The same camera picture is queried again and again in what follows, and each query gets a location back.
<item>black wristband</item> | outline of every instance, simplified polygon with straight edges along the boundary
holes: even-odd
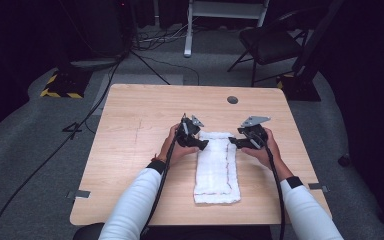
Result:
[[[166,163],[163,161],[152,161],[146,168],[152,168],[157,170],[160,174],[162,174],[165,170]]]
[[[291,189],[294,189],[296,187],[302,186],[302,182],[297,176],[289,177],[286,179]]]

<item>chair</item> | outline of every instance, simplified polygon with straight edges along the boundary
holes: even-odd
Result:
[[[304,50],[309,31],[316,28],[327,10],[326,6],[300,9],[286,13],[267,25],[241,31],[239,39],[246,50],[227,71],[230,72],[238,63],[253,60],[251,87],[256,82],[285,74],[255,79],[257,63],[267,65],[299,57]],[[300,30],[300,33],[294,37],[289,32],[295,30]],[[298,38],[302,38],[301,44],[298,43]],[[243,60],[247,54],[252,57]],[[297,71],[298,69],[292,69],[289,72]]]

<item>hand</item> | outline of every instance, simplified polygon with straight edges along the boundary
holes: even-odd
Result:
[[[264,130],[267,133],[268,139],[267,139],[267,146],[270,149],[271,153],[273,154],[273,162],[276,167],[276,171],[279,176],[279,180],[282,181],[283,179],[286,179],[288,177],[292,177],[293,174],[289,170],[289,168],[286,166],[286,164],[283,162],[281,156],[280,156],[280,150],[279,146],[277,146],[276,141],[274,140],[273,133],[270,129],[264,128]],[[272,170],[269,162],[269,156],[267,154],[266,149],[251,149],[251,148],[241,148],[242,152],[253,156],[258,159],[258,161]]]
[[[161,152],[158,155],[157,159],[160,159],[164,162],[167,160],[167,153],[173,141],[173,138],[176,135],[176,130],[178,127],[179,127],[179,124],[176,124],[170,128],[170,133],[168,134],[168,137],[165,139],[163,146],[161,147]],[[198,147],[181,147],[176,141],[174,145],[173,153],[171,154],[170,165],[173,165],[176,162],[178,162],[179,159],[182,158],[183,156],[191,153],[196,153],[198,151],[199,151]]]

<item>forearm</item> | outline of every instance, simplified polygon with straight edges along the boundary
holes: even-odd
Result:
[[[299,178],[281,183],[285,208],[299,239],[343,239],[330,216]]]
[[[161,182],[165,164],[143,169],[118,200],[113,212],[102,229],[100,240],[140,239],[140,233],[148,220],[152,205]]]

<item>white towel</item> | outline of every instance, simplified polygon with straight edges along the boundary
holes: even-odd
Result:
[[[209,140],[198,153],[195,203],[234,203],[241,199],[236,172],[236,145],[228,132],[199,133],[200,140]]]

